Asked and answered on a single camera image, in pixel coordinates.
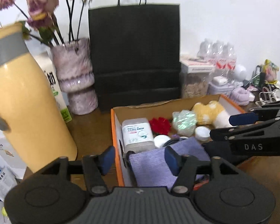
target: white wall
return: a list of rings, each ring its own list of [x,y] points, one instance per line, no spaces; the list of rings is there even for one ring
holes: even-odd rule
[[[122,0],[133,3],[135,0]],[[280,0],[148,0],[149,3],[181,4],[181,53],[196,55],[204,38],[235,44],[238,63],[246,66],[248,75],[255,66],[270,59],[280,67]],[[112,6],[117,0],[93,0],[91,7]],[[25,11],[25,0],[17,0]],[[73,27],[77,30],[81,1],[76,2]],[[13,22],[16,8],[0,12],[3,24]],[[60,0],[56,16],[67,38],[68,15],[65,0]],[[88,37],[87,10],[84,10],[81,35]],[[30,42],[30,47],[38,45]]]

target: screw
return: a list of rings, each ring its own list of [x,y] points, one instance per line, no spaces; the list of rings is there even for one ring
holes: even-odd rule
[[[103,194],[107,191],[107,189],[105,186],[98,185],[98,186],[92,187],[91,191],[95,194]]]
[[[173,188],[173,191],[177,194],[184,194],[188,192],[188,188],[186,186],[178,185]]]

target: purple marbled vase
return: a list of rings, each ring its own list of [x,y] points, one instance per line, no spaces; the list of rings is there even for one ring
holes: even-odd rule
[[[94,111],[98,106],[89,39],[83,38],[51,50],[56,76],[62,92],[68,93],[69,108],[77,115]]]

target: yellow plush toy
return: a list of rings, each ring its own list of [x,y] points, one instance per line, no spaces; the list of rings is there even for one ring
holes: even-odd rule
[[[197,103],[192,110],[196,114],[197,125],[213,125],[216,128],[232,127],[229,123],[230,115],[217,101],[210,101],[208,105]]]

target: purple towel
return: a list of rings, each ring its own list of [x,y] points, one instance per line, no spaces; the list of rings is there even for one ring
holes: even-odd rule
[[[171,145],[179,155],[193,155],[202,161],[209,161],[208,154],[194,137]],[[138,187],[167,186],[171,189],[176,181],[175,176],[170,172],[164,158],[165,148],[154,149],[148,152],[132,154],[129,157],[131,167]]]

